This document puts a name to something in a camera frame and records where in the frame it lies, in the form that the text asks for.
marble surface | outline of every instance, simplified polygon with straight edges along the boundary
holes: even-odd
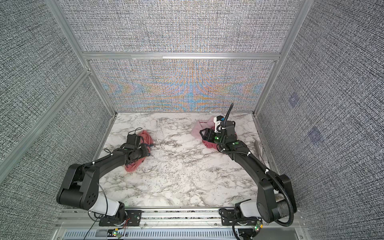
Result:
[[[120,113],[105,148],[126,141],[129,131],[147,130],[154,139],[151,156],[134,173],[118,167],[100,179],[107,197],[126,206],[233,206],[255,199],[257,186],[240,165],[216,149],[208,149],[190,131],[209,113]],[[233,113],[238,139],[253,153],[260,141],[251,114]]]

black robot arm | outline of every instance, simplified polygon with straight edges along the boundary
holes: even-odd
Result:
[[[200,131],[205,141],[217,143],[217,150],[227,154],[232,160],[240,164],[258,186],[257,207],[261,218],[267,223],[276,221],[282,226],[289,226],[293,222],[293,214],[296,212],[296,202],[293,195],[291,180],[286,175],[278,175],[267,168],[255,157],[247,145],[237,139],[235,122],[228,121],[229,113],[233,107],[231,104],[225,118],[216,117],[217,127],[206,128]],[[279,219],[289,216],[288,222]],[[244,218],[241,211],[238,218]]]
[[[103,214],[100,226],[123,223],[126,216],[124,204],[99,195],[99,179],[119,166],[148,156],[148,148],[141,139],[136,134],[128,134],[127,142],[107,156],[85,164],[70,165],[57,194],[57,202]]]

black wire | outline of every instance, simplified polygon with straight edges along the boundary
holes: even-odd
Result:
[[[94,214],[94,216],[95,216],[95,218],[96,218],[96,220],[94,220],[94,219],[91,217],[91,215],[89,215],[90,212],[92,212],[92,211],[88,211],[88,216],[89,216],[89,218],[90,218],[92,221],[97,221],[98,218],[96,217],[96,214]]]
[[[106,156],[104,156],[104,157],[101,157],[101,158],[99,158],[98,160],[96,160],[96,161],[93,161],[93,162],[89,162],[88,164],[86,164],[86,165],[84,165],[84,167],[89,167],[89,166],[91,166],[91,165],[93,165],[93,164],[95,164],[95,163],[97,163],[97,162],[101,162],[101,161],[103,161],[103,160],[105,160],[105,159],[107,159],[107,158],[109,158],[109,157],[111,157],[112,156],[112,153],[110,153],[110,154],[108,154],[108,155],[106,155]]]
[[[231,103],[231,105],[229,106],[228,112],[225,115],[224,122],[223,122],[223,127],[221,128],[222,130],[223,130],[223,128],[225,129],[225,126],[226,126],[226,123],[227,123],[227,120],[228,120],[229,114],[231,113],[232,108],[233,108],[233,103]],[[219,142],[220,145],[221,145],[221,143],[223,141],[223,138],[224,138],[224,132],[225,131],[223,131],[223,134],[221,135],[221,138],[220,138],[220,142]]]
[[[96,212],[93,212],[93,216],[94,216],[96,219],[100,219],[101,216],[102,216],[102,214],[100,214],[98,217],[96,217]]]
[[[103,191],[103,194],[104,194],[104,197],[105,197],[105,203],[106,203],[106,205],[107,205],[107,210],[105,211],[105,215],[107,215],[107,213],[108,213],[108,200],[107,200],[107,195],[105,194],[105,191],[104,191],[104,189],[100,186],[100,184],[98,183],[98,182],[96,182],[96,184],[101,188],[101,190]]]
[[[136,131],[137,131],[137,130],[141,130],[141,129],[143,129],[143,128],[142,128],[142,127],[138,127],[138,128],[136,128],[135,130],[132,130],[132,131],[128,132],[128,135],[129,135],[131,132],[135,132],[134,134],[136,134]]]
[[[85,238],[87,237],[87,235],[88,235],[89,231],[92,229],[93,225],[95,225],[95,223],[96,223],[96,220],[93,222],[92,226],[91,226],[91,227],[88,229],[88,232],[85,234],[85,236],[84,236],[83,240],[85,240]]]
[[[235,221],[232,222],[232,231],[233,231],[233,234],[235,235],[235,237],[236,237],[237,240],[241,240],[241,239],[238,237],[238,235],[237,235],[237,233],[236,233],[236,230],[235,230],[235,224],[236,224],[237,222],[240,222],[240,221],[255,220],[255,219],[260,220],[260,218],[258,218],[258,217],[245,217],[245,218],[239,218],[239,219],[236,219]]]

mounting plate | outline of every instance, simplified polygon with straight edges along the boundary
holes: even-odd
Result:
[[[130,220],[127,223],[127,226],[139,226],[140,220],[141,220],[141,210],[125,210],[127,213],[127,218],[130,218]]]
[[[221,224],[223,226],[232,226],[232,223],[237,219],[235,210],[220,209]],[[248,220],[240,223],[235,223],[235,226],[253,226],[256,225],[257,220]]]

red towel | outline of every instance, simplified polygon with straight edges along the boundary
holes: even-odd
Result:
[[[147,145],[148,152],[151,153],[150,146],[153,146],[153,139],[151,138],[149,133],[144,130],[141,133],[139,133],[138,135],[143,137],[144,142],[141,140],[141,143],[145,143]],[[138,168],[140,163],[142,163],[144,161],[145,158],[146,157],[140,158],[136,162],[134,162],[134,163],[132,163],[130,165],[125,166],[125,171],[127,171],[127,172],[134,172]]]
[[[205,128],[215,129],[215,123],[214,118],[211,117],[209,120],[197,120],[195,123],[195,126],[192,128],[191,135],[195,138],[201,139],[203,144],[207,148],[216,148],[217,144],[213,142],[207,142],[201,138],[200,130],[203,130]]]

